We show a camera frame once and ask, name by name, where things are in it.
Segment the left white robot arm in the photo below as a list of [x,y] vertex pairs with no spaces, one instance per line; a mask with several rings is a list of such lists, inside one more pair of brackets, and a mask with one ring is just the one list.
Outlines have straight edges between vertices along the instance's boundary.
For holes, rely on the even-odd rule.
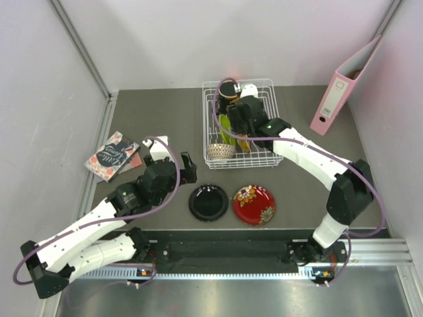
[[189,153],[183,152],[181,158],[183,169],[170,155],[158,160],[147,155],[147,168],[137,180],[118,186],[92,211],[54,237],[22,244],[20,251],[38,298],[56,295],[78,277],[100,267],[130,259],[146,260],[150,247],[141,229],[131,229],[109,241],[101,242],[100,238],[158,212],[180,186],[196,183],[197,166]]

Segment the black plate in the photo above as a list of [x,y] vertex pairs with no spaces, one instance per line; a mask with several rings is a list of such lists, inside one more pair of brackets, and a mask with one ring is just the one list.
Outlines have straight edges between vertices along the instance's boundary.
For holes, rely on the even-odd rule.
[[205,184],[196,188],[188,199],[191,214],[199,221],[214,222],[226,214],[229,198],[218,185]]

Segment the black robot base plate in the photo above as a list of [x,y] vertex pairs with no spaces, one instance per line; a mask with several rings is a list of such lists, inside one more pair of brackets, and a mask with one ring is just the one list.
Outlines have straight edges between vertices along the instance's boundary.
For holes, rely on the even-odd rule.
[[346,246],[309,247],[310,230],[149,230],[145,262],[161,273],[272,273],[346,260]]

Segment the white wire dish rack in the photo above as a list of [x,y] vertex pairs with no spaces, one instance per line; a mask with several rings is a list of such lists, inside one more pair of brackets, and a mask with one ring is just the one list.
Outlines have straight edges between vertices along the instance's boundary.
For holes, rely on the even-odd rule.
[[270,152],[263,129],[279,117],[270,79],[207,81],[202,85],[203,154],[210,169],[277,166],[283,157]]

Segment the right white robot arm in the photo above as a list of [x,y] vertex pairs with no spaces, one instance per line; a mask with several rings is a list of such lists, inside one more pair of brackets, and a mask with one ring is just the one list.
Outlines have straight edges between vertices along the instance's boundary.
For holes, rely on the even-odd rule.
[[329,191],[327,213],[313,232],[309,255],[316,261],[326,260],[332,245],[374,200],[369,164],[351,162],[318,147],[280,118],[270,119],[262,101],[245,96],[227,108],[231,131],[250,137],[261,148],[294,162],[314,176]]

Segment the red floral plate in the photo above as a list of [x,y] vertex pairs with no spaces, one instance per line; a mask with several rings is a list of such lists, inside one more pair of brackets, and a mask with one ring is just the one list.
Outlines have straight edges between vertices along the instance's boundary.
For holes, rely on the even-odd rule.
[[237,190],[232,199],[235,216],[245,224],[267,224],[276,212],[276,202],[269,190],[259,185],[247,185]]

